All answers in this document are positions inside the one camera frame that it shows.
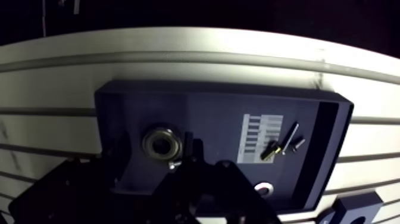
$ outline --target black mount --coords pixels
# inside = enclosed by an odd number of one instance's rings
[[[202,141],[190,132],[185,133],[182,164],[152,195],[113,192],[129,163],[129,135],[114,146],[88,163],[68,160],[37,181],[10,205],[16,224],[195,224],[202,197],[213,198],[228,224],[281,223],[233,162],[206,163]]]

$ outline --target hole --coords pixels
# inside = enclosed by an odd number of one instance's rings
[[[365,217],[361,216],[361,217],[358,217],[357,219],[355,219],[350,224],[364,224],[364,223],[365,223]]]
[[[153,150],[161,155],[166,155],[171,151],[171,144],[165,139],[156,139],[153,144]]]
[[[257,191],[261,196],[266,196],[270,192],[268,188],[261,188]]]
[[[256,190],[263,198],[267,198],[274,192],[274,186],[268,182],[261,182],[254,186]]]

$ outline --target black tray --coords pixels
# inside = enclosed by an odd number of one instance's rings
[[[115,150],[112,144],[124,132],[132,144],[132,156],[116,183],[117,190],[151,194],[170,172],[167,164],[148,158],[141,150],[143,131],[154,123],[169,123],[180,133],[191,131],[203,140],[206,162],[231,160],[252,184],[273,184],[274,192],[266,200],[280,214],[315,209],[353,109],[351,102],[333,92],[225,83],[112,81],[96,92],[95,100],[102,153]],[[275,156],[272,163],[259,163],[257,154],[253,160],[251,154],[239,158],[246,117],[257,120],[269,115],[283,116],[279,141],[298,122],[295,138],[303,136],[304,145],[296,154],[288,151]],[[200,216],[218,214],[207,199],[199,205]]]

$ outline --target horizontal groove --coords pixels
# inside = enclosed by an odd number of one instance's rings
[[[313,222],[315,221],[314,219],[298,219],[298,220],[292,220],[292,221],[287,221],[287,222],[282,222],[282,224],[300,224],[300,223],[305,223],[305,222]]]
[[[0,114],[36,115],[36,116],[66,116],[66,117],[95,117],[96,110],[94,108],[0,107]]]
[[[8,145],[8,144],[0,144],[0,150],[10,150],[22,153],[50,155],[50,156],[67,157],[67,158],[93,158],[93,156],[96,155],[89,153],[75,153],[75,152],[59,151],[59,150],[47,150],[44,148],[31,148],[31,147],[23,147],[19,145]]]
[[[386,160],[391,158],[400,158],[400,153],[385,153],[385,154],[375,154],[375,155],[354,155],[339,157],[337,163],[353,163],[371,160]]]
[[[9,196],[9,195],[7,195],[7,194],[3,194],[3,193],[1,193],[1,192],[0,192],[0,197],[2,197],[2,198],[7,198],[7,199],[9,199],[9,200],[14,200],[14,199],[15,199],[15,197]]]
[[[395,184],[395,183],[400,183],[400,179],[394,179],[394,180],[383,181],[383,182],[378,182],[378,183],[370,183],[370,184],[366,184],[366,185],[352,186],[349,188],[328,190],[328,191],[324,192],[324,195],[343,194],[343,193],[348,193],[351,191],[362,191],[362,190],[366,190],[366,189],[373,189],[373,188],[377,188],[380,186],[386,186],[386,185],[391,185],[391,184]]]
[[[400,125],[400,118],[352,117],[350,123],[359,125]]]
[[[27,178],[25,176],[15,175],[15,174],[11,174],[11,173],[5,173],[5,172],[2,172],[2,171],[0,171],[0,176],[4,176],[6,178],[15,179],[15,180],[18,180],[18,181],[29,182],[29,183],[35,183],[36,181],[38,181],[37,179]]]
[[[0,213],[2,213],[2,214],[6,214],[7,216],[11,216],[11,214],[9,214],[8,212],[6,212],[6,211],[1,211],[0,210]]]
[[[400,202],[400,199],[396,199],[396,200],[393,200],[393,201],[385,202],[385,203],[383,203],[383,206],[389,206],[389,205],[395,204],[397,202]]]
[[[397,76],[379,73],[376,71],[328,64],[321,61],[307,61],[262,55],[198,51],[132,51],[41,58],[0,64],[0,72],[105,63],[207,63],[277,67],[283,69],[341,74],[345,76],[359,77],[362,79],[370,79],[400,85],[400,77]]]
[[[398,214],[398,215],[396,215],[396,216],[389,217],[389,218],[387,218],[387,219],[383,219],[383,220],[378,221],[378,222],[373,222],[373,224],[385,223],[385,222],[387,222],[387,221],[390,221],[390,220],[392,220],[392,219],[396,219],[396,218],[399,218],[399,217],[400,217],[400,214]]]

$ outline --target white label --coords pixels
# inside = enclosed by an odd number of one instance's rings
[[[283,115],[243,115],[237,163],[273,163],[274,156],[262,161],[261,153],[271,141],[278,141]]]

